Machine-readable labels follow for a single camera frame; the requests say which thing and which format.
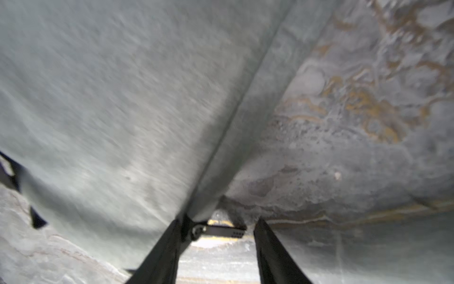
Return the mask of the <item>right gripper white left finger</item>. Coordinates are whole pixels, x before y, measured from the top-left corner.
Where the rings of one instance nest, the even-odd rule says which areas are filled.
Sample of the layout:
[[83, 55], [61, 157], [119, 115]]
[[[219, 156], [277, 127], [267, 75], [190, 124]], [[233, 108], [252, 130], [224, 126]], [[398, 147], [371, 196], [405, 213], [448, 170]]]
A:
[[126, 284], [175, 284], [181, 229], [180, 221], [174, 220]]

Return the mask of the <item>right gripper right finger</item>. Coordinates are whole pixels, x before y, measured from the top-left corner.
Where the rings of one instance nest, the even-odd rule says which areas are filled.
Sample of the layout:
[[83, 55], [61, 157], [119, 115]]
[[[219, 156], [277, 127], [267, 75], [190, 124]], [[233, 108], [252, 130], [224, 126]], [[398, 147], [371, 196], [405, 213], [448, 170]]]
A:
[[263, 218], [255, 225], [254, 240], [262, 284], [312, 284]]

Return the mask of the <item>grey laptop bag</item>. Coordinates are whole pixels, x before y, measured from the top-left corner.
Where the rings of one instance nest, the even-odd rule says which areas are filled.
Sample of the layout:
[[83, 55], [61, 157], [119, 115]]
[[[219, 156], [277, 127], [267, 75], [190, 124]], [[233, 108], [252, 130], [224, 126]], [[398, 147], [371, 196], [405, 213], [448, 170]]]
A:
[[136, 269], [210, 218], [338, 1], [2, 1], [1, 153], [91, 255]]

